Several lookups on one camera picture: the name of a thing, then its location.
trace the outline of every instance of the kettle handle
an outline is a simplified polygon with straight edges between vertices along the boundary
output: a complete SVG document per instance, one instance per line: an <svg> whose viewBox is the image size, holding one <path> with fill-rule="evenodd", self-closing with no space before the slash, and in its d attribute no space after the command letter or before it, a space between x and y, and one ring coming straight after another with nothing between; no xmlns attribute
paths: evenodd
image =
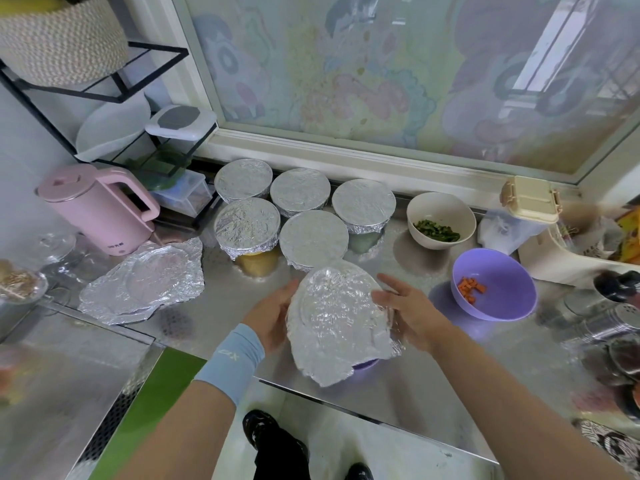
<svg viewBox="0 0 640 480"><path fill-rule="evenodd" d="M95 174L95 179L103 184L125 184L133 192L140 197L140 200L145 203L149 210L145 210L140 214L140 220L146 222L151 221L160 215L160 205L156 202L153 195L151 195L146 188L142 186L140 181L133 176L133 173L124 168L104 168L98 170ZM121 200L116 193L113 194L118 200Z"/></svg>

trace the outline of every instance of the woven basket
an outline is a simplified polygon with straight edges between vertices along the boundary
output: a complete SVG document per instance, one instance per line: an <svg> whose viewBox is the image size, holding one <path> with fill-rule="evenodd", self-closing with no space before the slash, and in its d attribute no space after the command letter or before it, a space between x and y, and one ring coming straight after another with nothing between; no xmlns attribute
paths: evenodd
<svg viewBox="0 0 640 480"><path fill-rule="evenodd" d="M111 74L129 54L109 2L87 0L52 13L0 18L0 59L27 82L63 87Z"/></svg>

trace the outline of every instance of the drain grate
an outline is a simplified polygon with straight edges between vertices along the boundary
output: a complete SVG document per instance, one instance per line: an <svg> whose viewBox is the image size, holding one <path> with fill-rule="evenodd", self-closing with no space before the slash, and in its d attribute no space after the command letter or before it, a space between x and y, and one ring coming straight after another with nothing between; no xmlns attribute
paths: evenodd
<svg viewBox="0 0 640 480"><path fill-rule="evenodd" d="M91 441L84 449L79 461L100 459L100 455L102 455L102 452L106 448L113 434L116 432L118 425L129 410L130 405L133 403L133 400L136 398L141 388L142 384L138 384L138 386L134 387L131 392L120 394L118 396L116 402L111 406L111 409L107 413L107 416L105 416L100 423L100 426L91 438Z"/></svg>

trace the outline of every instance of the hand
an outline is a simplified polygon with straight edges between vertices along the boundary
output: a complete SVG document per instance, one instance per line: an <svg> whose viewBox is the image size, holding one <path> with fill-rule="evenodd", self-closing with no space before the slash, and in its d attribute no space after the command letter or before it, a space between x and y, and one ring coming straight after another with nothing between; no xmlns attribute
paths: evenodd
<svg viewBox="0 0 640 480"><path fill-rule="evenodd" d="M287 336L285 318L298 284L297 280L292 280L286 286L277 289L258 302L242 320L242 323L249 325L258 336L265 354L276 350Z"/></svg>
<svg viewBox="0 0 640 480"><path fill-rule="evenodd" d="M452 323L433 306L422 291L388 274L379 274L378 279L397 293L372 291L373 303L397 310L400 315L398 325L407 340L414 347L431 353L439 334L450 330Z"/></svg>

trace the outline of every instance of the foil-covered plate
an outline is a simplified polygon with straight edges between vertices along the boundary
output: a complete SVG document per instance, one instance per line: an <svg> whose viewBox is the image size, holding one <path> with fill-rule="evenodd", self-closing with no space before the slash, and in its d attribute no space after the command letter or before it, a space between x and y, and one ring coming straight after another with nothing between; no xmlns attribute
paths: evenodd
<svg viewBox="0 0 640 480"><path fill-rule="evenodd" d="M262 160L245 158L227 163L213 180L213 186L227 203L249 197L265 197L273 179L273 170Z"/></svg>
<svg viewBox="0 0 640 480"><path fill-rule="evenodd" d="M280 213L293 217L305 210L322 209L329 200L331 184L318 170L294 168L276 177L270 193Z"/></svg>
<svg viewBox="0 0 640 480"><path fill-rule="evenodd" d="M324 210L307 210L290 218L280 231L280 250L300 271L342 259L349 245L347 226Z"/></svg>
<svg viewBox="0 0 640 480"><path fill-rule="evenodd" d="M379 284L358 266L339 260L300 282L287 314L296 366L326 387L353 374L354 366L401 353L391 317L371 300Z"/></svg>
<svg viewBox="0 0 640 480"><path fill-rule="evenodd" d="M385 184L357 178L333 193L331 203L352 234L380 232L396 210L396 196Z"/></svg>
<svg viewBox="0 0 640 480"><path fill-rule="evenodd" d="M148 319L161 305L204 290L202 241L143 243L107 274L85 286L78 310L107 325Z"/></svg>
<svg viewBox="0 0 640 480"><path fill-rule="evenodd" d="M269 201L247 198L231 202L213 223L220 249L234 261L245 254L270 251L278 243L280 213Z"/></svg>

